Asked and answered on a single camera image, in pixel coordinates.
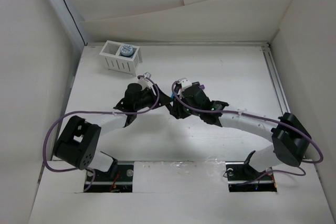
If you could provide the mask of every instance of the white table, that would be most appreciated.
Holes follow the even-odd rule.
[[[168,95],[174,80],[188,77],[204,84],[212,100],[274,118],[286,109],[275,70],[267,64],[267,48],[261,44],[140,46],[143,63],[138,74],[150,72]],[[136,81],[104,70],[96,57],[101,48],[84,49],[67,112],[111,110],[127,84]],[[223,161],[242,161],[267,145],[257,136],[207,125],[196,117],[176,120],[160,108],[99,140],[98,150],[118,160],[138,161],[133,193],[79,193],[83,171],[45,170],[30,223],[332,223],[313,165],[302,166],[308,173],[303,178],[276,174],[277,193],[228,192]],[[57,159],[50,165],[68,167]],[[277,168],[295,171],[285,165]]]

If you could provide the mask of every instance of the red wire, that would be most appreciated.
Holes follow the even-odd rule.
[[[117,176],[116,176],[116,178],[114,179],[113,184],[112,184],[111,187],[110,187],[110,192],[114,189],[114,184],[116,183],[116,181],[117,181],[117,179],[119,178],[119,176],[120,176],[120,172],[117,173]]]

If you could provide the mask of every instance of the white container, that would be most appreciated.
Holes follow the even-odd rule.
[[[134,54],[131,57],[125,57],[120,54],[121,47],[124,43],[106,41],[103,49],[99,53],[99,59],[107,69],[130,73],[137,75],[136,70],[139,63],[142,62],[140,47],[133,46]]]

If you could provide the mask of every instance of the black cable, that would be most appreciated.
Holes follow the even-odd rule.
[[[75,26],[76,26],[76,28],[77,28],[77,31],[79,32],[80,37],[81,37],[82,40],[83,40],[84,46],[87,46],[88,44],[85,43],[84,38],[83,38],[82,34],[80,33],[80,30],[79,30],[79,28],[78,28],[78,26],[77,26],[77,24],[76,24],[76,21],[75,21],[73,15],[72,15],[72,13],[71,13],[71,11],[70,11],[68,5],[67,5],[67,2],[66,2],[65,0],[63,0],[63,1],[64,1],[64,4],[65,4],[65,6],[66,6],[66,8],[67,8],[67,10],[68,10],[68,12],[69,12],[69,14],[70,14],[70,16],[71,16],[73,22],[75,23]]]

